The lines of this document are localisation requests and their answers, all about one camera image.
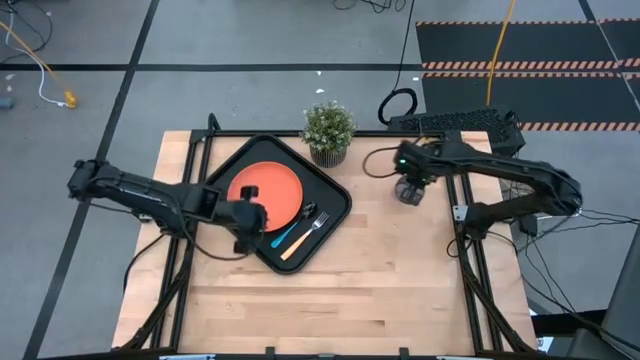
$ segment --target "orange plate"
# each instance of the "orange plate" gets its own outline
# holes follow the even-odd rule
[[[231,181],[228,200],[240,200],[243,186],[257,186],[257,202],[267,210],[266,231],[278,230],[287,225],[302,205],[302,183],[288,167],[272,161],[250,165]]]

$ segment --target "wooden tabletop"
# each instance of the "wooden tabletop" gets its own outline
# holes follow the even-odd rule
[[[188,139],[189,132],[165,133],[155,179],[180,182]],[[485,133],[463,133],[463,139],[478,150],[490,151]],[[247,140],[215,138],[209,172]],[[282,140],[309,158],[308,147],[299,139]],[[220,262],[196,252],[179,350],[246,354],[275,346],[281,354],[390,355],[408,347],[416,355],[473,354],[458,261],[445,252],[454,232],[444,179],[429,185],[420,206],[414,207],[394,198],[397,177],[380,180],[362,172],[367,153],[396,146],[400,140],[355,138],[345,162],[325,170],[351,193],[353,208],[300,273],[275,274],[255,256]],[[392,156],[393,151],[374,155],[369,171],[392,171]],[[497,179],[470,177],[476,201],[502,200]],[[491,230],[511,237],[506,225]],[[157,234],[154,225],[142,225],[136,251]],[[219,227],[201,224],[198,229],[198,243],[214,254],[232,255],[233,240]],[[167,248],[168,241],[158,244],[131,271],[114,346],[129,340],[155,306]],[[484,248],[496,304],[523,339],[535,346],[513,248],[492,235]],[[478,309],[486,324],[482,306]],[[163,344],[168,343],[173,311],[168,310]],[[490,348],[488,338],[484,325],[483,341]]]

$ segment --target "blue spoon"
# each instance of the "blue spoon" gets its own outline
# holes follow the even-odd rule
[[[293,230],[294,227],[296,227],[296,225],[298,225],[300,223],[300,221],[304,220],[304,219],[308,219],[311,215],[313,215],[313,213],[316,211],[316,203],[315,202],[310,202],[307,205],[305,205],[302,208],[302,216],[300,217],[300,219],[298,219],[298,221],[296,221],[295,223],[293,223],[293,225],[291,225],[287,231],[283,232],[282,235],[278,236],[277,239],[273,240],[271,242],[271,247],[272,248],[277,248],[280,243],[282,242],[282,240],[284,240],[284,238],[287,237],[287,235],[289,235],[289,233],[291,232],[291,230]]]

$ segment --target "white cable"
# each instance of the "white cable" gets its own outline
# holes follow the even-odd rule
[[[9,16],[9,29],[11,29],[13,31],[13,19],[14,19],[14,15],[13,12],[10,14]],[[7,31],[7,36],[5,36],[4,38],[4,43],[10,48],[13,49],[15,51],[19,51],[27,56],[29,56],[31,58],[31,60],[35,61],[36,64],[38,64],[38,66],[40,67],[40,87],[38,88],[38,95],[40,95],[40,98],[48,103],[51,104],[55,104],[58,105],[60,107],[64,107],[64,106],[69,106],[67,103],[62,102],[62,101],[55,101],[55,100],[51,100],[49,98],[47,98],[46,96],[42,95],[42,88],[44,87],[44,77],[45,77],[45,71],[44,71],[44,67],[42,66],[42,64],[40,63],[40,61],[38,61],[36,58],[34,58],[33,56],[31,56],[31,54],[29,54],[28,51],[24,51],[20,48],[14,48],[13,46],[9,45],[9,39],[11,38],[11,34]]]

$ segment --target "orange spoon handle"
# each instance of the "orange spoon handle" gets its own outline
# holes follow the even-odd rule
[[[307,232],[304,233],[302,236],[300,236],[300,238],[296,240],[296,242],[294,242],[293,245],[289,246],[287,251],[283,252],[282,255],[280,255],[280,258],[282,260],[287,260],[289,257],[291,257],[291,255],[298,249],[298,247],[300,247],[304,239],[306,239],[309,236],[309,234],[311,234],[312,231],[313,229],[307,230]]]

